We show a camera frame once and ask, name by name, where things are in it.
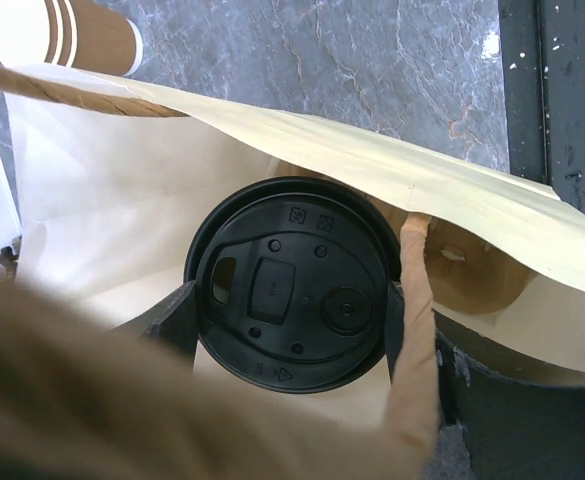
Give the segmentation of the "brown paper bag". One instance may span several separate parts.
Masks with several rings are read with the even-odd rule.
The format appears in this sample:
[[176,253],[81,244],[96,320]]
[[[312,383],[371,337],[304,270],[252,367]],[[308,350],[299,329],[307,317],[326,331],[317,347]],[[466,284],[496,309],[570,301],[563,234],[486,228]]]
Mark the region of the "brown paper bag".
[[[0,66],[20,196],[0,281],[0,478],[415,479],[441,423],[435,316],[585,374],[585,215],[549,187],[311,115],[50,64]],[[119,326],[187,282],[208,214],[273,160],[408,212],[403,344],[357,380],[288,394]],[[534,278],[507,308],[434,301],[433,218]]]

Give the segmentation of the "black plastic cup lid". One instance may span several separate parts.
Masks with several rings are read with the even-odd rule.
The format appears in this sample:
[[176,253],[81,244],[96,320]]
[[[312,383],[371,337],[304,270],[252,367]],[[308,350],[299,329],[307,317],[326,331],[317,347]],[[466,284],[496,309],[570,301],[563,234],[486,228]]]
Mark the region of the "black plastic cup lid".
[[208,214],[188,251],[200,343],[263,389],[345,386],[401,350],[399,253],[389,222],[349,187],[300,176],[247,186]]

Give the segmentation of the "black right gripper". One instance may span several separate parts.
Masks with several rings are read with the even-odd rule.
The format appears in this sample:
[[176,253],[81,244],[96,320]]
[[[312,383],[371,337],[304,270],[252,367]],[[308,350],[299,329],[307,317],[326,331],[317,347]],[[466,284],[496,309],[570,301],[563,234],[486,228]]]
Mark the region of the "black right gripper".
[[9,245],[0,249],[0,265],[7,273],[15,273],[17,271],[21,243],[22,237],[18,236],[13,238]]

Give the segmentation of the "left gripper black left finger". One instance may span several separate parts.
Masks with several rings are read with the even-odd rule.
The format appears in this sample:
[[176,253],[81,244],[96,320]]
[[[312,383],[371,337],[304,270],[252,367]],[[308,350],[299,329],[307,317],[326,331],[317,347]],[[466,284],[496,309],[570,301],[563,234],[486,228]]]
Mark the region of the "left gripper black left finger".
[[197,350],[196,282],[187,281],[156,305],[114,328],[136,337],[153,338],[168,346],[194,369]]

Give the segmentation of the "stack of paper cups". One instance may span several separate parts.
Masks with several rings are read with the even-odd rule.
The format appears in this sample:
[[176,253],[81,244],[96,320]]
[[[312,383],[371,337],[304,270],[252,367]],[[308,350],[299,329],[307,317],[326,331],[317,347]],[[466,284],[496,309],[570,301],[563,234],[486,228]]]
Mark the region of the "stack of paper cups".
[[89,0],[0,0],[0,63],[49,63],[130,76],[143,59],[138,27]]

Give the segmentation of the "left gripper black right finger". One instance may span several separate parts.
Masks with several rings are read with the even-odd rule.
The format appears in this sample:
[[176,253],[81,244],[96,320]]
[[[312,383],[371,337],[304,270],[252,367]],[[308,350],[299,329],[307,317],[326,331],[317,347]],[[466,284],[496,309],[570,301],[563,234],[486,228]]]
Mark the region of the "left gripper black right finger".
[[435,316],[439,406],[477,479],[585,479],[585,374]]

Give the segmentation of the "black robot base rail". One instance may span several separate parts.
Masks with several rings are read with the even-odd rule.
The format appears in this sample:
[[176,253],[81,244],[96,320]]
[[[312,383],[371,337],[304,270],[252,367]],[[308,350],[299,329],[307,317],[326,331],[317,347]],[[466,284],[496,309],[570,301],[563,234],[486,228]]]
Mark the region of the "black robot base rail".
[[502,1],[511,174],[585,214],[585,0]]

